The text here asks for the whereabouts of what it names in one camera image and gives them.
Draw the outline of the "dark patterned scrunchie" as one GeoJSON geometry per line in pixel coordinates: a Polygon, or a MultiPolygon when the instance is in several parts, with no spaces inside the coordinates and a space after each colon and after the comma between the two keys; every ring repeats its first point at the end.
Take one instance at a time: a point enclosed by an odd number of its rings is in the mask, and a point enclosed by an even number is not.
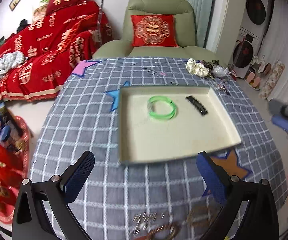
{"type": "Polygon", "coordinates": [[[219,65],[219,60],[212,60],[212,61],[202,60],[201,63],[209,70],[209,74],[207,75],[207,77],[214,79],[215,75],[213,74],[213,69],[219,65]]]}

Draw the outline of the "silver chain earring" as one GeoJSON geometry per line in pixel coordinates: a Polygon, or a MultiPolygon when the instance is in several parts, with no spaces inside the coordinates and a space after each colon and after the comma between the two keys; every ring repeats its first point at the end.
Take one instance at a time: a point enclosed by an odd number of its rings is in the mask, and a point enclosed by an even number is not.
{"type": "Polygon", "coordinates": [[[151,212],[138,213],[133,216],[132,222],[136,224],[134,230],[131,232],[133,236],[137,235],[141,230],[147,230],[150,222],[156,222],[157,219],[164,219],[169,213],[151,212]]]}

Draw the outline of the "upper washing machine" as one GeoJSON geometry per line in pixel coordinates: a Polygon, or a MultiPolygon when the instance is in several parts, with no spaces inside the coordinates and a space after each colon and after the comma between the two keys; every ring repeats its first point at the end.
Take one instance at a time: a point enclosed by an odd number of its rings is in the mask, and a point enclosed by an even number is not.
{"type": "Polygon", "coordinates": [[[246,0],[241,27],[261,39],[267,26],[270,0],[246,0]]]}

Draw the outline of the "cream shallow tray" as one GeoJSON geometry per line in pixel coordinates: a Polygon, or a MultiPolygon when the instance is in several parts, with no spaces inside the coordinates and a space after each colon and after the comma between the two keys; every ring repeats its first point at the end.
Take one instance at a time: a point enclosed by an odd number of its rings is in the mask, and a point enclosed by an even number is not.
{"type": "Polygon", "coordinates": [[[160,163],[218,152],[242,142],[220,94],[205,86],[129,86],[120,90],[119,159],[124,165],[160,163]],[[152,96],[169,97],[176,116],[155,120],[148,115],[152,96]],[[188,101],[194,96],[207,109],[202,116],[188,101]]]}

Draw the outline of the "washing machine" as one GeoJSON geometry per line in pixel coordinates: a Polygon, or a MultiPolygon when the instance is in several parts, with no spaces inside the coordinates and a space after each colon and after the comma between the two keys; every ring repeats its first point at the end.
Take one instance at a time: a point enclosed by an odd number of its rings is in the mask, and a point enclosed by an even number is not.
{"type": "Polygon", "coordinates": [[[240,28],[235,42],[229,66],[235,71],[237,78],[243,79],[250,68],[251,61],[257,54],[260,38],[244,28],[240,28]]]}
{"type": "Polygon", "coordinates": [[[241,27],[261,39],[267,26],[270,0],[246,0],[241,27]]]}

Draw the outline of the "grey checked tablecloth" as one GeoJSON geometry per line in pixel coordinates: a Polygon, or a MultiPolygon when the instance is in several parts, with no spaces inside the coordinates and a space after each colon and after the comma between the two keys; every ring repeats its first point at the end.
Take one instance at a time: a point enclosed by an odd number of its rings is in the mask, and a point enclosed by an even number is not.
{"type": "Polygon", "coordinates": [[[72,74],[51,107],[30,178],[46,181],[85,152],[95,165],[70,209],[92,239],[132,239],[162,224],[198,239],[218,210],[196,166],[206,152],[229,174],[288,196],[282,159],[258,110],[231,78],[185,59],[118,57],[72,74]]]}

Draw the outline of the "green translucent bangle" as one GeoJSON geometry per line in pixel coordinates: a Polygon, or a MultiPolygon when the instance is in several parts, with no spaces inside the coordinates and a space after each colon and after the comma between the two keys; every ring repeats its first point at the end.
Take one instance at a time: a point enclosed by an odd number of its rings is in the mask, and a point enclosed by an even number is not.
{"type": "Polygon", "coordinates": [[[176,116],[177,105],[169,97],[156,95],[148,100],[148,115],[155,120],[170,120],[176,116]]]}

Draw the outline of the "lower washing machine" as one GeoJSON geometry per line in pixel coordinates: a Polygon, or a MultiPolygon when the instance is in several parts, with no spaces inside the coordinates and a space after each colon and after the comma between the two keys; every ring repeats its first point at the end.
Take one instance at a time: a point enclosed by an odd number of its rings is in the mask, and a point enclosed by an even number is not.
{"type": "Polygon", "coordinates": [[[251,61],[257,54],[260,38],[244,28],[240,28],[235,42],[229,66],[235,71],[237,78],[243,79],[250,68],[251,61]]]}

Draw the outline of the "red bedspread bed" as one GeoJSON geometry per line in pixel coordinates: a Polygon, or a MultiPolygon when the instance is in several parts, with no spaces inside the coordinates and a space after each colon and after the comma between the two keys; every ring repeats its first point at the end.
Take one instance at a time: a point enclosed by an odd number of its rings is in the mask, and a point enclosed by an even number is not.
{"type": "Polygon", "coordinates": [[[100,47],[96,30],[103,43],[113,38],[105,15],[97,26],[99,10],[94,1],[73,5],[12,34],[0,47],[0,58],[20,51],[25,61],[0,80],[0,100],[55,98],[75,66],[91,59],[100,47]]]}

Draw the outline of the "slippers rack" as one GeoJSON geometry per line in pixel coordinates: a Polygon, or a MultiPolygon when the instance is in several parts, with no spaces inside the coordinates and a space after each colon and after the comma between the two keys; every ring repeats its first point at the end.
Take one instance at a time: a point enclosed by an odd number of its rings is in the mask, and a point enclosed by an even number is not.
{"type": "Polygon", "coordinates": [[[265,63],[264,57],[253,57],[244,80],[252,89],[259,91],[260,98],[268,99],[280,80],[285,65],[279,60],[275,64],[265,63]]]}

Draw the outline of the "grey crumpled cloth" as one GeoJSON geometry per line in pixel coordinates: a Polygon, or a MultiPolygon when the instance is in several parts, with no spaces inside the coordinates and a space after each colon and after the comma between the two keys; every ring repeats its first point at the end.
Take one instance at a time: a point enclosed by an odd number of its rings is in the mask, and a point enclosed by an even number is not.
{"type": "Polygon", "coordinates": [[[25,55],[20,51],[4,54],[0,58],[0,80],[12,69],[25,62],[25,55]]]}

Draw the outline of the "cream scrunchie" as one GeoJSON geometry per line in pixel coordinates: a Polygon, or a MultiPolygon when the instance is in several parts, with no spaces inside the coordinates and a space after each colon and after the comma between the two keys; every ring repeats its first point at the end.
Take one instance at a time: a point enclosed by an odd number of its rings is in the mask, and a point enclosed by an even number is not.
{"type": "Polygon", "coordinates": [[[206,68],[203,63],[196,62],[192,58],[190,58],[186,63],[186,70],[189,74],[199,77],[207,77],[209,75],[209,69],[206,68]]]}

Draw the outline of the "clear plastic bag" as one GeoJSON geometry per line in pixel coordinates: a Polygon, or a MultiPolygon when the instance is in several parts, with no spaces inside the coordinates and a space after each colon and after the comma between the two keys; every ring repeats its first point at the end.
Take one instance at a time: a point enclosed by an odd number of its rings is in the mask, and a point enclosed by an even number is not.
{"type": "Polygon", "coordinates": [[[227,67],[216,65],[212,69],[212,74],[217,78],[224,78],[230,74],[230,71],[227,67]]]}

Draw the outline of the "blue star sticker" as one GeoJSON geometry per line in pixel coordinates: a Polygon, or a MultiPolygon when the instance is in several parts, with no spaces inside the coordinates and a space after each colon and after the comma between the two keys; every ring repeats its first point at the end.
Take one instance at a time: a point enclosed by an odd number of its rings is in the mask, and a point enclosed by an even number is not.
{"type": "Polygon", "coordinates": [[[129,87],[130,82],[126,81],[119,89],[105,91],[105,94],[113,99],[110,111],[115,111],[119,106],[120,90],[123,87],[129,87]]]}

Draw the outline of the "small framed picture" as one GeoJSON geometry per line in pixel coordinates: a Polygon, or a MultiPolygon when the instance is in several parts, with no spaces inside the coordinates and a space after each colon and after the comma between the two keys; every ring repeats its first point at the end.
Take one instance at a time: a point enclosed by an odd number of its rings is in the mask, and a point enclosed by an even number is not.
{"type": "Polygon", "coordinates": [[[16,8],[16,6],[18,5],[19,2],[20,2],[20,0],[12,0],[9,4],[10,10],[14,11],[14,9],[16,8]]]}

